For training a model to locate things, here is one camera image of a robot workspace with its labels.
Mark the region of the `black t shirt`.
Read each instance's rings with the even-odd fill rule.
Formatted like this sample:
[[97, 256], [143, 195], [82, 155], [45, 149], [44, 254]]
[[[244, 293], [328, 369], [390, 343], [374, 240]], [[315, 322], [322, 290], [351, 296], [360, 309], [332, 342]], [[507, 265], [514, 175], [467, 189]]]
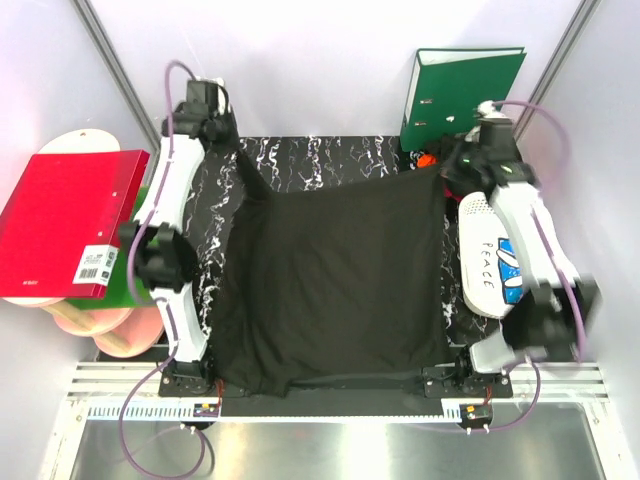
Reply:
[[246, 153], [235, 160], [244, 197], [207, 318], [224, 382], [283, 396], [300, 381], [449, 361], [437, 166], [278, 192]]

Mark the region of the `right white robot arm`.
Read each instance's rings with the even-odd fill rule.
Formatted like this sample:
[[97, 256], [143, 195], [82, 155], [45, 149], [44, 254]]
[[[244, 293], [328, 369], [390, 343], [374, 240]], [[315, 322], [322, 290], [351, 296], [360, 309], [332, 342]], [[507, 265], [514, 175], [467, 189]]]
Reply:
[[476, 126], [459, 140], [442, 175], [449, 191], [467, 197], [483, 193], [513, 247], [522, 297], [486, 339], [458, 355], [452, 381], [462, 391], [485, 386], [523, 361], [534, 362], [553, 349], [586, 351], [586, 321], [599, 294], [592, 278], [580, 277], [557, 239], [533, 168], [522, 161], [512, 121], [496, 101], [478, 105]]

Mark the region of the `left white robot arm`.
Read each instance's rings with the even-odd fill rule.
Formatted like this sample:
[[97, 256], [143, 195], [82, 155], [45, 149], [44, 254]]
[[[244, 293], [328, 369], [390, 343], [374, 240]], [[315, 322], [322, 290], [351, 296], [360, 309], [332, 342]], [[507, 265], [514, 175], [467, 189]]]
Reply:
[[207, 340], [193, 299], [198, 256], [186, 239], [184, 210], [192, 180], [210, 147], [237, 137], [223, 79], [194, 78], [186, 98], [171, 106], [162, 124], [158, 163], [146, 198], [121, 225], [127, 284], [142, 284], [158, 307], [169, 340], [163, 396], [203, 395], [214, 388]]

